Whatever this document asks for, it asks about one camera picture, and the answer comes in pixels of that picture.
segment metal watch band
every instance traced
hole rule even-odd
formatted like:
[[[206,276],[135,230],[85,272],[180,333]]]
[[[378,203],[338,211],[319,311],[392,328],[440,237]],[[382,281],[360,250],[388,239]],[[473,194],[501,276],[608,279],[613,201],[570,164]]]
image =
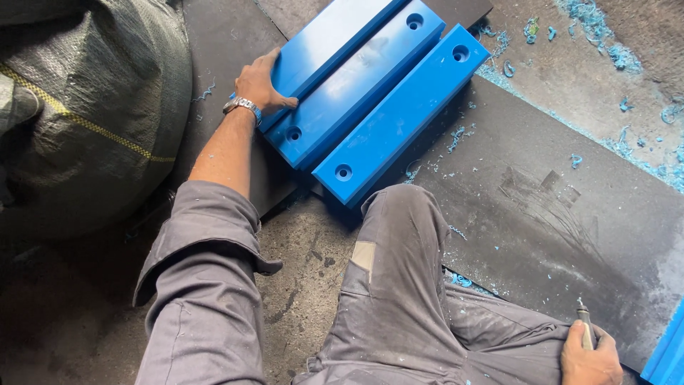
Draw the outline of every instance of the metal watch band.
[[[231,101],[229,101],[228,103],[226,103],[226,105],[223,106],[223,113],[228,114],[237,106],[248,108],[250,111],[252,111],[254,113],[254,117],[256,118],[256,127],[261,125],[261,111],[259,107],[257,107],[256,104],[252,103],[251,101],[243,97],[234,97],[233,99],[231,99]]]

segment blue uhmwpe bar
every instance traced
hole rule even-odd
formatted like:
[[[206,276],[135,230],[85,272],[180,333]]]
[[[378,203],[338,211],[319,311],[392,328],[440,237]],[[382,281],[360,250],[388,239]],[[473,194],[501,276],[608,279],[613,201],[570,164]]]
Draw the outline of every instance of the blue uhmwpe bar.
[[[280,51],[271,73],[276,91],[301,98],[406,0],[334,0]],[[266,132],[284,111],[267,116]]]
[[[313,171],[348,207],[377,181],[489,58],[456,25]]]
[[[295,169],[346,135],[438,42],[446,24],[412,0],[273,126],[266,139]]]
[[[684,384],[684,301],[674,312],[641,376],[653,385]]]

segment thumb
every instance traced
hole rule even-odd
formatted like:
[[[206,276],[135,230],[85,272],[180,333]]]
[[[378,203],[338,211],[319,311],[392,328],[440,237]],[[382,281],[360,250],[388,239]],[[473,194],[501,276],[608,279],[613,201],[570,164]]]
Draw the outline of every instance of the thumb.
[[[584,336],[584,325],[579,319],[573,322],[568,330],[568,339],[565,341],[565,345],[571,349],[582,349],[582,337]]]
[[[283,97],[280,104],[284,108],[289,108],[290,110],[293,110],[293,109],[297,108],[297,104],[299,104],[299,99],[297,99],[295,97]]]

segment gray work pants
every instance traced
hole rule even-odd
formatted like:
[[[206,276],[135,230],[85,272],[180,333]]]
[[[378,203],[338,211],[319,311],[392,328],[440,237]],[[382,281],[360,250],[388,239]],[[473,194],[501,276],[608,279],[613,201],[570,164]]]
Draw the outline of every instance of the gray work pants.
[[[363,206],[337,316],[295,385],[560,384],[568,325],[444,284],[450,230],[434,197],[391,186]],[[254,272],[256,210],[235,191],[186,182],[136,290],[150,342],[138,384],[263,384],[263,314]]]

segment bolt hole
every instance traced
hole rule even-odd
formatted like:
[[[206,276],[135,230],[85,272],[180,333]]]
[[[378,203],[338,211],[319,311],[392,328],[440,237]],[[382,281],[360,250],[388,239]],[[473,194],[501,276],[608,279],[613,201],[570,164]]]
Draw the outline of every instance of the bolt hole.
[[[406,18],[406,25],[413,30],[419,29],[423,27],[423,17],[420,14],[410,14]]]
[[[465,62],[470,57],[470,51],[464,45],[457,45],[451,53],[453,54],[453,59],[460,63]]]
[[[297,127],[297,126],[292,126],[287,129],[287,132],[285,133],[285,137],[287,137],[287,140],[289,141],[295,141],[299,138],[302,137],[302,130]]]
[[[335,169],[335,176],[342,182],[346,182],[347,180],[352,178],[352,168],[349,167],[348,164],[340,164]]]

